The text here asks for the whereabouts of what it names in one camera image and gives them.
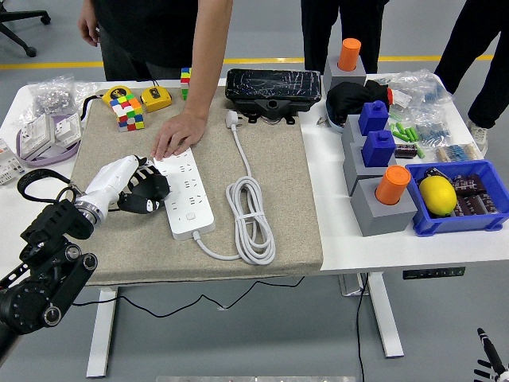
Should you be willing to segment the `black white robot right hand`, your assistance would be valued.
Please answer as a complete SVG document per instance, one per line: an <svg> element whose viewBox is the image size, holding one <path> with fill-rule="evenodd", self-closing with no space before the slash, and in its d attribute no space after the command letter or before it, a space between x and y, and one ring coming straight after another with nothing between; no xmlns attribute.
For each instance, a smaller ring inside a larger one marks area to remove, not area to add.
<svg viewBox="0 0 509 382"><path fill-rule="evenodd" d="M500 360L499 354L492 341L482 328L478 328L477 333L484 348L484 352L488 358L486 361L478 360L477 363L480 366L489 368L495 373L495 375L493 376L490 372L479 369L475 369L474 374L476 376L483 377L488 381L508 381L508 367L503 365L503 362Z"/></svg>

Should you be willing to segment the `person's left hand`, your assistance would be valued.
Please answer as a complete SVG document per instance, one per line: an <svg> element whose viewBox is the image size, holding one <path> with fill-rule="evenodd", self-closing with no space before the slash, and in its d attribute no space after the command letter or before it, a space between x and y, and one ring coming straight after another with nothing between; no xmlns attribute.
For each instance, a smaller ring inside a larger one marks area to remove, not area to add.
<svg viewBox="0 0 509 382"><path fill-rule="evenodd" d="M156 134L150 155L156 160L162 160L183 153L201 140L207 121L207 113L202 115L190 110L184 110L166 120Z"/></svg>

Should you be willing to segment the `person's right hand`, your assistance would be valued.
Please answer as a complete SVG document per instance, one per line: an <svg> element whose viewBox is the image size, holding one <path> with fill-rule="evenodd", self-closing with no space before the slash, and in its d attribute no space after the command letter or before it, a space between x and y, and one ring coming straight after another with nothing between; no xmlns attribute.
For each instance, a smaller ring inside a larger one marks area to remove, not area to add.
<svg viewBox="0 0 509 382"><path fill-rule="evenodd" d="M77 22L81 38L90 46L99 44L99 22L95 16L95 7L92 0L84 0Z"/></svg>

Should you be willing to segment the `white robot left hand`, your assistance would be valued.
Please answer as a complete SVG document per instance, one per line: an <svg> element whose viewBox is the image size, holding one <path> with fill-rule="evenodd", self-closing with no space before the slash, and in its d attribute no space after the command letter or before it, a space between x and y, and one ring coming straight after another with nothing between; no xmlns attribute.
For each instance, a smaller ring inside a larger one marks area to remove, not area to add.
<svg viewBox="0 0 509 382"><path fill-rule="evenodd" d="M129 155L97 173L75 206L93 223L104 222L111 205L136 214L160 208L169 195L169 184L145 157Z"/></svg>

